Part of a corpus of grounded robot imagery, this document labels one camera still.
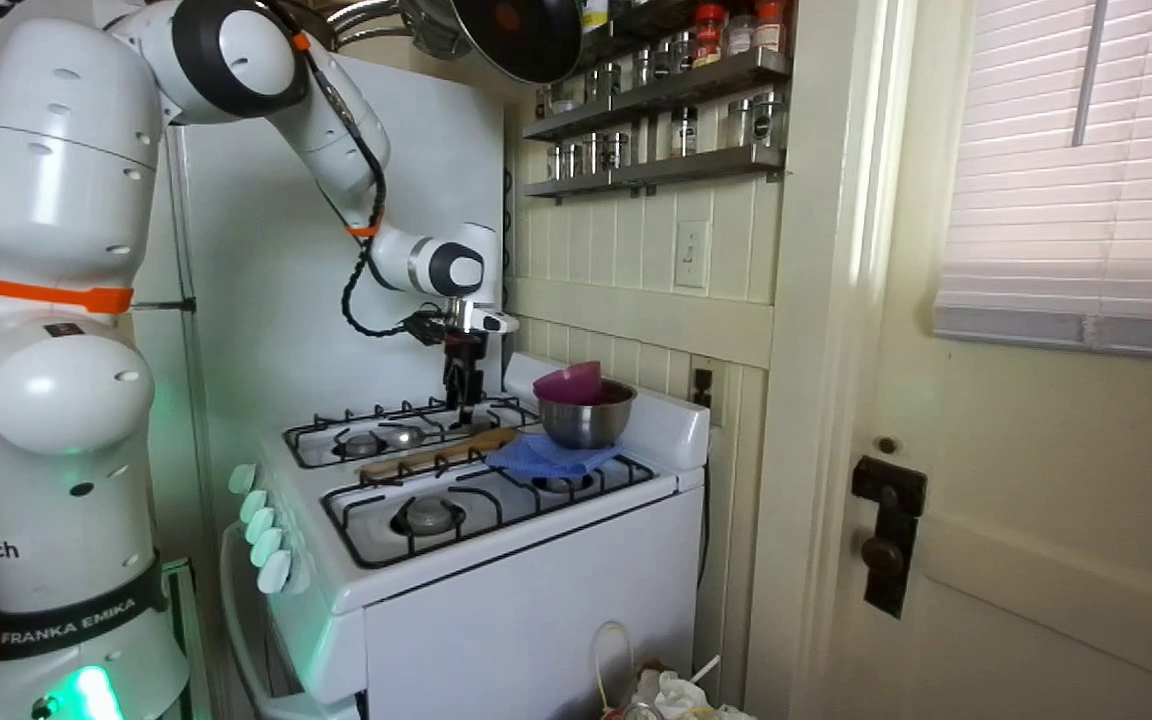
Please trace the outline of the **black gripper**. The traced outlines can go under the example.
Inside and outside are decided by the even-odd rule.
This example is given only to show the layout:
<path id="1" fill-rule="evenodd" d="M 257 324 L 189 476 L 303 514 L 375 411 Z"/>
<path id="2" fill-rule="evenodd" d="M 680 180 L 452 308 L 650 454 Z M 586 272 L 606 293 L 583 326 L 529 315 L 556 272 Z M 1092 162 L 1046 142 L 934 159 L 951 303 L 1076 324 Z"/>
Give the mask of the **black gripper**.
<path id="1" fill-rule="evenodd" d="M 485 399 L 485 374 L 475 372 L 481 361 L 488 357 L 488 335 L 485 333 L 452 333 L 444 338 L 444 388 L 448 388 L 448 403 L 481 403 Z"/>

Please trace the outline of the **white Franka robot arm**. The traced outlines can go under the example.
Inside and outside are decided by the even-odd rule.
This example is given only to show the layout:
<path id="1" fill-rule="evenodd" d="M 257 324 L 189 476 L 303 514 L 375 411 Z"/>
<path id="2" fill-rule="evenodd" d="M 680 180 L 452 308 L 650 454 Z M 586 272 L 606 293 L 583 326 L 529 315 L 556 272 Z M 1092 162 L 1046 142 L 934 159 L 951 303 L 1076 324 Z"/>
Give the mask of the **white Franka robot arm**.
<path id="1" fill-rule="evenodd" d="M 189 684 L 148 491 L 150 367 L 119 315 L 159 137 L 267 119 L 390 287 L 471 308 L 491 233 L 383 221 L 387 137 L 259 0 L 133 0 L 0 35 L 0 720 L 159 720 Z"/>

